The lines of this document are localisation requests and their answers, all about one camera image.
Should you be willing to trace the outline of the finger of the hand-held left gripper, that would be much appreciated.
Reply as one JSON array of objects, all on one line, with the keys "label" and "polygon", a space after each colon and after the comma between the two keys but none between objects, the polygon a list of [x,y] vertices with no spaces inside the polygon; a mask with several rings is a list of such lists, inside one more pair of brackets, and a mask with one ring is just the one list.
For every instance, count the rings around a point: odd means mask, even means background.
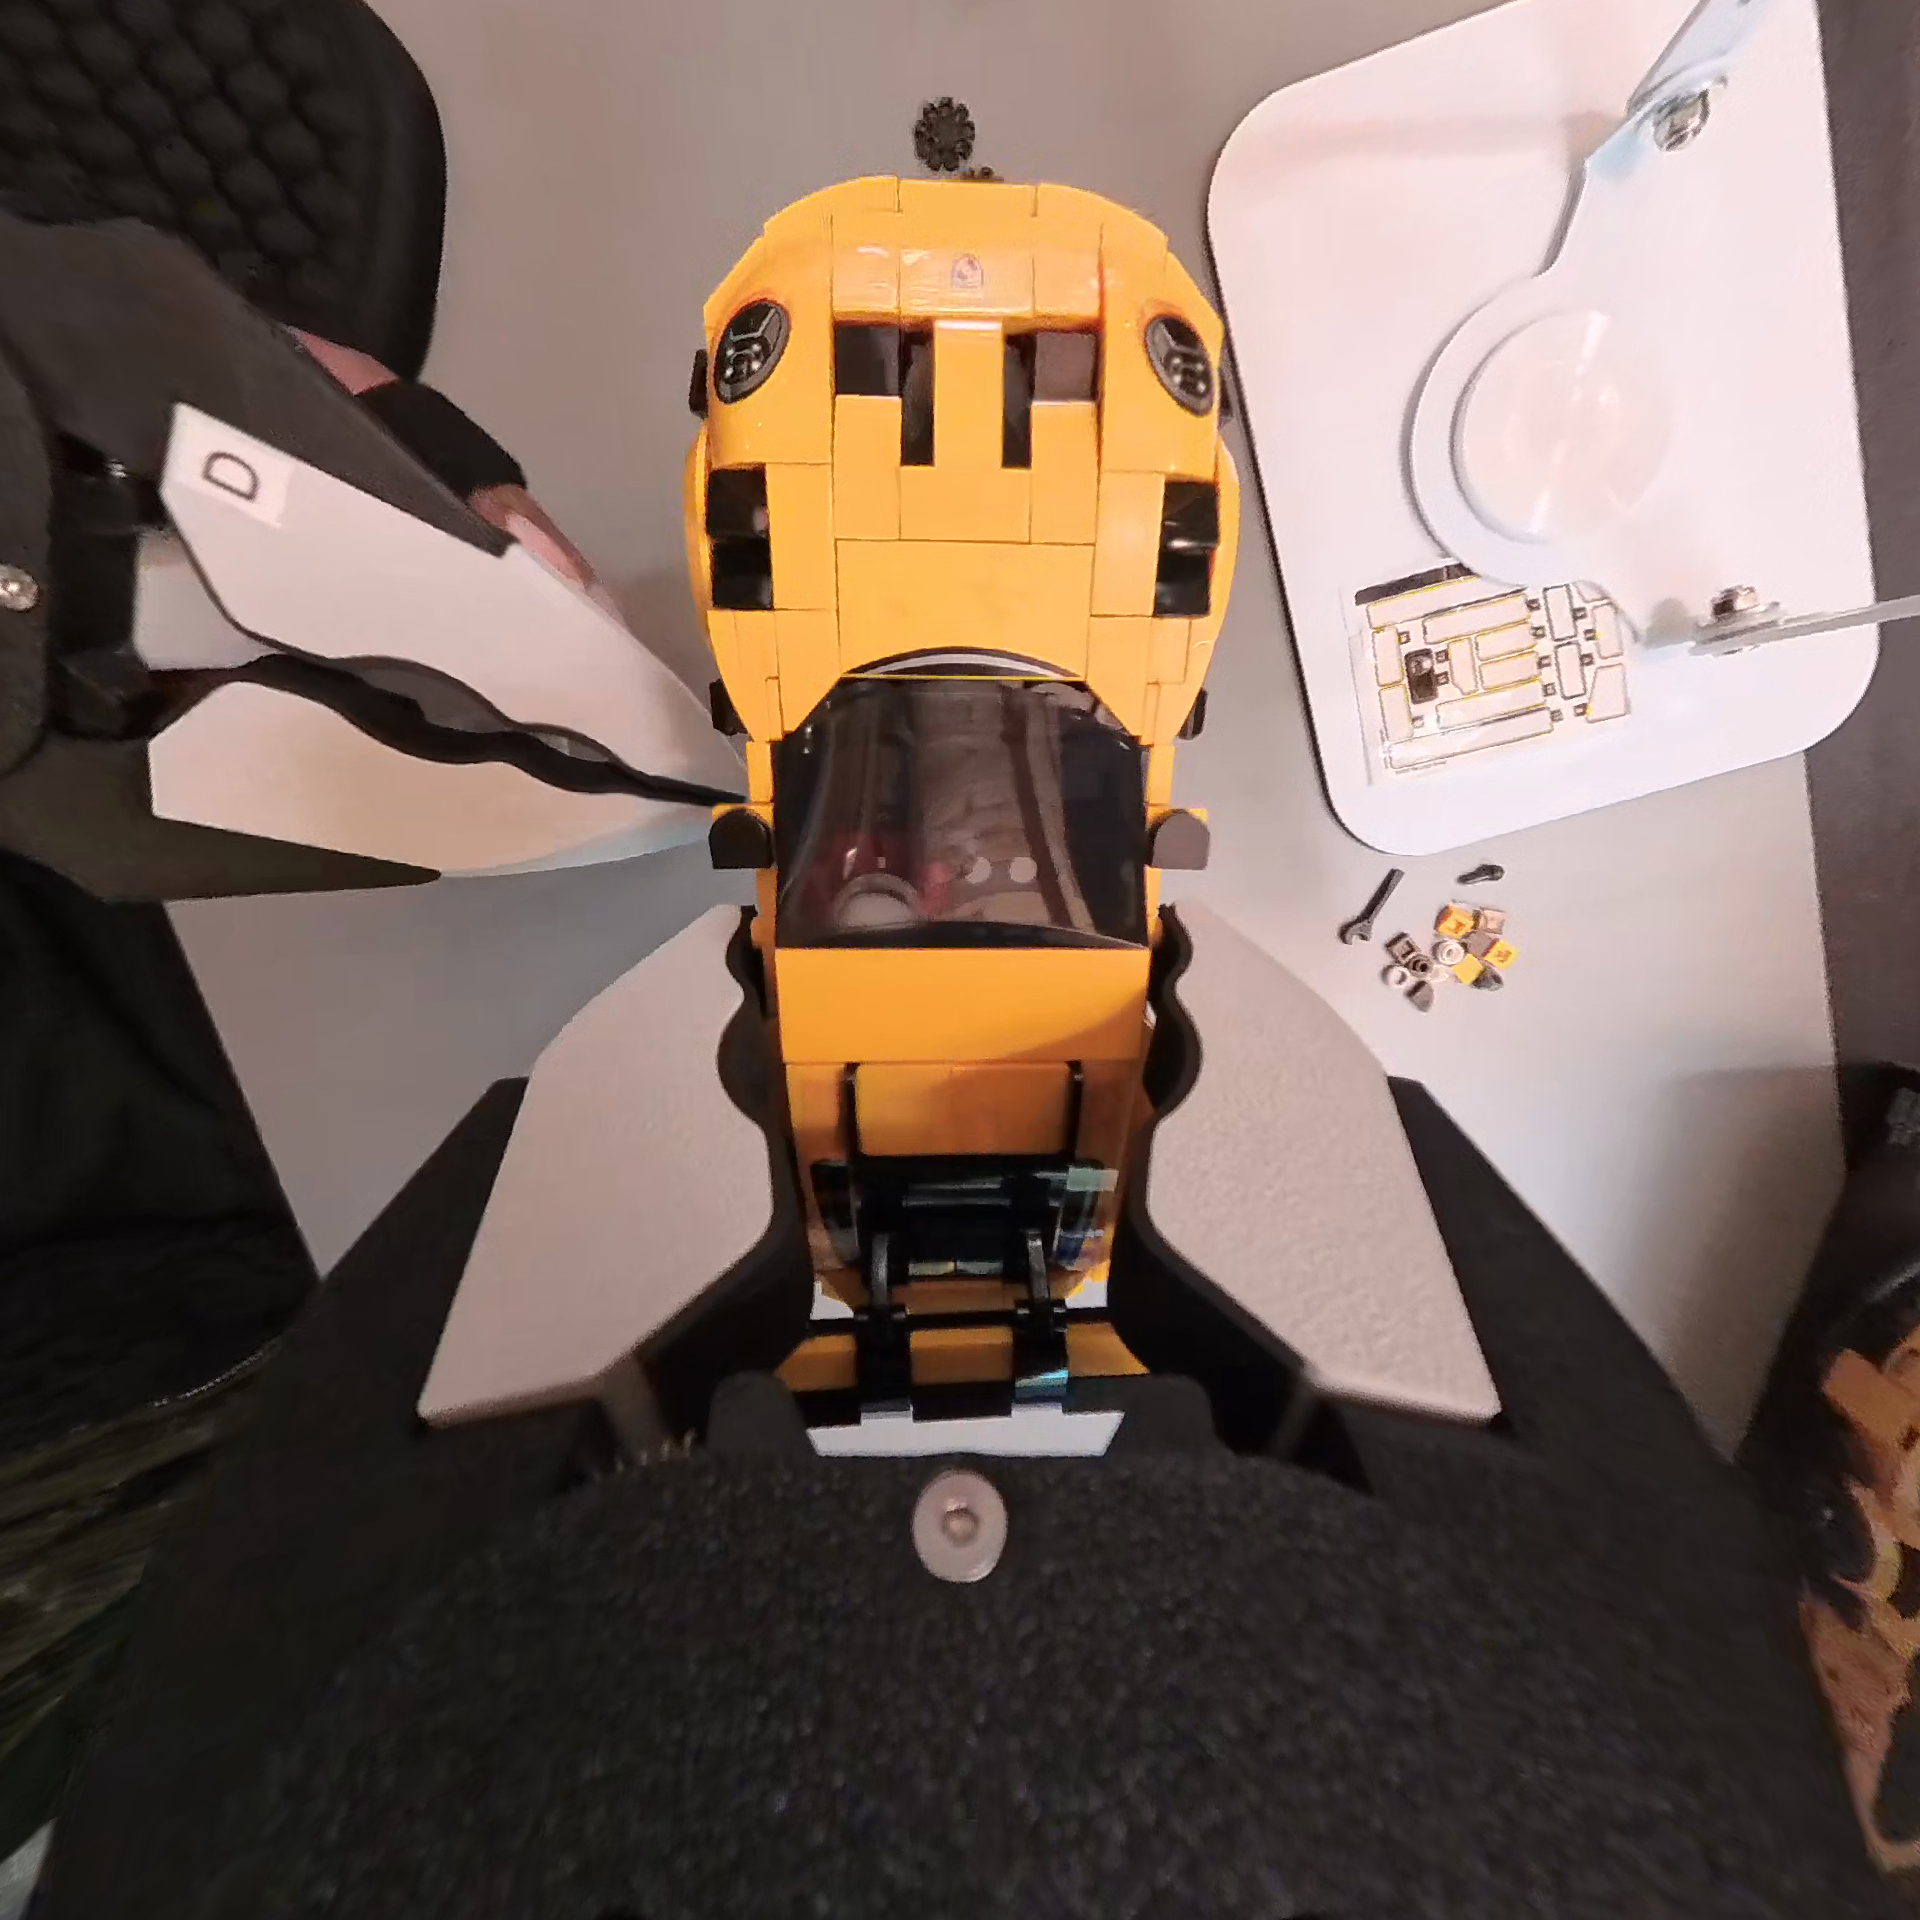
[{"label": "finger of the hand-held left gripper", "polygon": [[526,544],[490,544],[486,521],[457,538],[182,400],[167,425],[160,506],[207,612],[134,612],[148,670],[570,797],[744,795],[704,701]]},{"label": "finger of the hand-held left gripper", "polygon": [[416,701],[317,673],[220,674],[148,744],[152,813],[420,868],[553,874],[701,843],[724,772],[638,774],[484,712],[437,726]]}]

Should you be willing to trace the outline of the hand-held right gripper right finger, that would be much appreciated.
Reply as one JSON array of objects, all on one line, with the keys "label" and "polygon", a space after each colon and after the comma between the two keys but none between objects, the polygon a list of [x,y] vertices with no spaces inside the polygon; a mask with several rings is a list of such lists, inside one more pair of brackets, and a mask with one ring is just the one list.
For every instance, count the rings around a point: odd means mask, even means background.
[{"label": "hand-held right gripper right finger", "polygon": [[1120,1330],[1222,1424],[1296,1389],[1481,1427],[1500,1394],[1374,1052],[1212,906],[1164,909]]}]

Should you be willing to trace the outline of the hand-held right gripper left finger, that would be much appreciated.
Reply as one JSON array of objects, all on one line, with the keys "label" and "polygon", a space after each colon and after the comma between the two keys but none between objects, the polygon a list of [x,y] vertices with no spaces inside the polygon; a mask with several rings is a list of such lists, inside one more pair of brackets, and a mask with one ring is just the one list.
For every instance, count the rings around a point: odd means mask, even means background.
[{"label": "hand-held right gripper left finger", "polygon": [[538,1056],[417,1400],[705,1427],[800,1344],[813,1276],[752,912],[718,906]]}]

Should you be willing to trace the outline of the yellow and black lego car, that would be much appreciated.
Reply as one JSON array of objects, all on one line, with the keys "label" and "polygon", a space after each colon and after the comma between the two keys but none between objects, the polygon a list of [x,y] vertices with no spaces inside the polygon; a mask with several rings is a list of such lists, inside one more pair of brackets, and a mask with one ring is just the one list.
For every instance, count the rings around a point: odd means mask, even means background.
[{"label": "yellow and black lego car", "polygon": [[1088,1286],[1148,1124],[1170,797],[1231,594],[1222,328],[1058,184],[864,177],[704,308],[686,466],[748,790],[726,962],[805,1267],[756,1334],[813,1427],[1140,1373]]}]

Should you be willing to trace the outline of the person's left forearm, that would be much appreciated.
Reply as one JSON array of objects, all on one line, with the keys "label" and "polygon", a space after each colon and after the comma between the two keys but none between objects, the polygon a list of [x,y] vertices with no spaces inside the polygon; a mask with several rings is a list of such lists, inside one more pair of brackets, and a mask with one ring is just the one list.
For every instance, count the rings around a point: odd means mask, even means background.
[{"label": "person's left forearm", "polygon": [[5,1459],[1,1856],[54,1819],[141,1592],[241,1432],[270,1339],[215,1379]]}]

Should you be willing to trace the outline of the pile of small lego pieces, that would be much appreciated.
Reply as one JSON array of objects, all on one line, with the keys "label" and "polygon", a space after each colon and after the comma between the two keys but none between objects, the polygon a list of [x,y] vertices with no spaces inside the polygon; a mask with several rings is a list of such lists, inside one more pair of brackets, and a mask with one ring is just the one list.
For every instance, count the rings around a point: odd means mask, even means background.
[{"label": "pile of small lego pieces", "polygon": [[1389,908],[1408,888],[1408,870],[1389,866],[1335,925],[1335,945],[1374,956],[1376,980],[1389,996],[1414,1012],[1430,1012],[1439,992],[1497,995],[1518,965],[1519,950],[1509,933],[1509,914],[1495,900],[1506,882],[1506,864],[1473,862],[1450,877],[1429,921],[1399,925]]}]

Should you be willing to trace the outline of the lego sticker sheet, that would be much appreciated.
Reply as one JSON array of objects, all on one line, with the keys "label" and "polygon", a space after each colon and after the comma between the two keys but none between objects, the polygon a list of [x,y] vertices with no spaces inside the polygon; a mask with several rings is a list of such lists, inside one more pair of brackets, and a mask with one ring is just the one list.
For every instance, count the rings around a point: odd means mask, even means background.
[{"label": "lego sticker sheet", "polygon": [[1378,782],[1561,748],[1632,714],[1637,634],[1589,584],[1506,586],[1444,563],[1354,590],[1349,626]]}]

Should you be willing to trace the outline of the lego set box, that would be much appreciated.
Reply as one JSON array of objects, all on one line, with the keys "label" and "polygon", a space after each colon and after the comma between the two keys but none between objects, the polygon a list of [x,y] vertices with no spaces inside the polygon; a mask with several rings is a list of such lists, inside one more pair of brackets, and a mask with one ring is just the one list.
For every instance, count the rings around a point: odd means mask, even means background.
[{"label": "lego set box", "polygon": [[1863,1070],[1844,1173],[1738,1459],[1789,1540],[1796,1616],[1865,1852],[1918,1896],[1918,1070]]}]

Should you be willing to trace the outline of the person's left hand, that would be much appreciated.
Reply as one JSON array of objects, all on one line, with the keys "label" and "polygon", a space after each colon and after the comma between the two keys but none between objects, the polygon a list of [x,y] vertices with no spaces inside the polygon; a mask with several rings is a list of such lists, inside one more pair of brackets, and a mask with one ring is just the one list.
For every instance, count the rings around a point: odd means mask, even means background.
[{"label": "person's left hand", "polygon": [[526,546],[548,571],[610,605],[581,549],[526,488],[514,457],[442,393],[400,377],[354,348],[293,328],[298,348],[358,400],[376,425],[414,453],[471,512]]}]

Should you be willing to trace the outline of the white monitor stand base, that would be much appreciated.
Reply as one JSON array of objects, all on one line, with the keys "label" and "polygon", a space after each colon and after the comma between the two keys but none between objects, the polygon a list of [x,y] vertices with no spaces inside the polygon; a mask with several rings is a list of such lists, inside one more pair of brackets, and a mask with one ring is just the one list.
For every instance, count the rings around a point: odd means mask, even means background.
[{"label": "white monitor stand base", "polygon": [[[1793,757],[1881,629],[1702,658],[1640,630],[1750,586],[1878,601],[1816,4],[1773,4],[1711,120],[1576,194],[1694,4],[1500,4],[1266,96],[1206,228],[1328,801],[1439,856]],[[1378,782],[1354,590],[1444,563],[1583,584],[1637,641],[1632,714]]]}]

